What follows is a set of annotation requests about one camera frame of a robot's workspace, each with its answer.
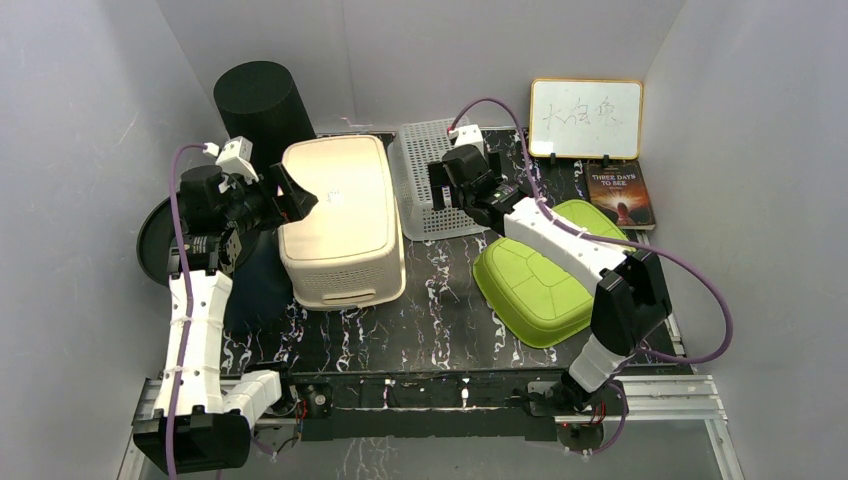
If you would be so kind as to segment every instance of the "gray perforated basket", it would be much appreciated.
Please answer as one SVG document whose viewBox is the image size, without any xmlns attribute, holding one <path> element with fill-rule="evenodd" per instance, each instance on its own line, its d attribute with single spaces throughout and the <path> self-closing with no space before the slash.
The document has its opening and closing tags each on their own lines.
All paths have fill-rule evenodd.
<svg viewBox="0 0 848 480">
<path fill-rule="evenodd" d="M 401 125 L 388 149 L 392 184 L 398 199 L 400 225 L 410 240 L 441 240 L 486 230 L 462 210 L 433 211 L 427 165 L 442 159 L 451 148 L 447 130 L 453 119 Z M 462 118 L 460 125 L 467 125 Z"/>
</svg>

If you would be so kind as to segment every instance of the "black marble table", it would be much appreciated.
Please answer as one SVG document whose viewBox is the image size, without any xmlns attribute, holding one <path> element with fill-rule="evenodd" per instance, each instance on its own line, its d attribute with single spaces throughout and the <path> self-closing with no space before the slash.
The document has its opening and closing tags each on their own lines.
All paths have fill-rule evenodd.
<svg viewBox="0 0 848 480">
<path fill-rule="evenodd" d="M 387 145 L 394 137 L 379 136 Z M 525 178 L 514 130 L 487 131 L 485 139 L 501 152 L 505 174 Z M 550 205 L 587 199 L 579 161 L 540 159 L 534 173 L 541 176 Z M 289 305 L 278 320 L 253 334 L 225 333 L 222 373 L 239 374 L 247 365 L 281 360 L 298 373 L 567 367 L 580 353 L 588 329 L 551 348 L 530 348 L 507 330 L 477 288 L 472 263 L 497 238 L 487 231 L 430 242 L 404 239 L 406 290 L 398 300 L 341 312 Z M 665 328 L 647 341 L 674 354 Z M 632 363 L 650 362 L 641 357 Z"/>
</svg>

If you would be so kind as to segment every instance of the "beige lid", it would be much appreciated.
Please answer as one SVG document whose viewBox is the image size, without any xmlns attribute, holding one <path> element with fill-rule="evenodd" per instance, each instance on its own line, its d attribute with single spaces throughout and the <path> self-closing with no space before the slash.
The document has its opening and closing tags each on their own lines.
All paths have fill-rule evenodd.
<svg viewBox="0 0 848 480">
<path fill-rule="evenodd" d="M 283 166 L 318 197 L 306 219 L 283 226 L 285 257 L 341 259 L 395 241 L 394 193 L 378 138 L 355 135 L 296 143 L 283 154 Z"/>
</svg>

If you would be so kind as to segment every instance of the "whiteboard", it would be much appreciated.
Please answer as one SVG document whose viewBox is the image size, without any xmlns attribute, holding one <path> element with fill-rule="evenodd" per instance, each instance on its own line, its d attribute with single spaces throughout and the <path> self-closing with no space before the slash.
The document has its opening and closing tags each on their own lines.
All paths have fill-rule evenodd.
<svg viewBox="0 0 848 480">
<path fill-rule="evenodd" d="M 538 79 L 530 87 L 530 154 L 631 160 L 641 120 L 637 81 Z"/>
</svg>

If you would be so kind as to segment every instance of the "book cover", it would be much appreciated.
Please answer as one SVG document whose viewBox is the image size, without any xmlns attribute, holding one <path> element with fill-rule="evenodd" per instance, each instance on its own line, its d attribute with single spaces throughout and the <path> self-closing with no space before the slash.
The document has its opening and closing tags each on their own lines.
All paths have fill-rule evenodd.
<svg viewBox="0 0 848 480">
<path fill-rule="evenodd" d="M 614 163 L 603 168 L 600 162 L 586 165 L 589 201 L 619 228 L 653 230 L 656 226 L 651 198 L 638 160 Z"/>
</svg>

